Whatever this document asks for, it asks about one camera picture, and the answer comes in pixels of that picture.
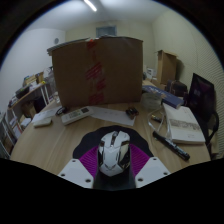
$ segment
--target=remote control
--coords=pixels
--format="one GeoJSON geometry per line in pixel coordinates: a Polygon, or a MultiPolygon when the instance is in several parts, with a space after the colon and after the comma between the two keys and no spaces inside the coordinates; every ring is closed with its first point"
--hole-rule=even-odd
{"type": "Polygon", "coordinates": [[[64,125],[67,125],[91,114],[93,114],[93,109],[91,107],[83,107],[81,109],[63,115],[61,117],[61,120],[64,125]]]}
{"type": "Polygon", "coordinates": [[[33,123],[33,126],[35,128],[38,128],[38,127],[43,127],[43,126],[47,126],[51,123],[51,117],[49,118],[45,118],[43,120],[40,120],[40,121],[36,121],[33,123]]]}

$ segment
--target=notebook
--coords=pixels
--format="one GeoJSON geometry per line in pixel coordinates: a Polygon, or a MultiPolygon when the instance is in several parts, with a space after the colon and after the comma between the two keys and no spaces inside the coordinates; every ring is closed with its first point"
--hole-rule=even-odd
{"type": "Polygon", "coordinates": [[[175,143],[202,144],[205,142],[203,132],[190,108],[180,106],[178,109],[163,103],[171,140],[175,143]]]}

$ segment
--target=ceiling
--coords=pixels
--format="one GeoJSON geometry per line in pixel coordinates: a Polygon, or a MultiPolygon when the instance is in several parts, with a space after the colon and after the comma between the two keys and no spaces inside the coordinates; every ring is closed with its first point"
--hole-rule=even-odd
{"type": "Polygon", "coordinates": [[[109,20],[152,22],[169,8],[152,0],[90,0],[94,12],[83,0],[70,0],[42,15],[26,31],[40,28],[70,30],[88,23],[109,20]]]}

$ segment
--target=window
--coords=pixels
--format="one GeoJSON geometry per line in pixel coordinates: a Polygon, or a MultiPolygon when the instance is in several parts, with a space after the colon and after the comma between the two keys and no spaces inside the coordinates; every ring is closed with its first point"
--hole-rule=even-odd
{"type": "Polygon", "coordinates": [[[99,38],[104,35],[116,36],[116,26],[104,26],[96,28],[96,37],[99,38]]]}

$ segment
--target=book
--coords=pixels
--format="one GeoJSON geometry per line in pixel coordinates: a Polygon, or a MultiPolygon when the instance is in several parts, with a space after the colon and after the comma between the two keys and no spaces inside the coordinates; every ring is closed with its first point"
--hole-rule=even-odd
{"type": "Polygon", "coordinates": [[[155,86],[142,86],[142,90],[144,90],[145,92],[152,92],[156,95],[159,95],[163,103],[166,103],[175,109],[178,109],[181,105],[184,105],[184,100],[155,86]]]}
{"type": "Polygon", "coordinates": [[[178,109],[163,103],[171,140],[175,143],[201,144],[205,142],[203,132],[190,108],[178,109]]]}

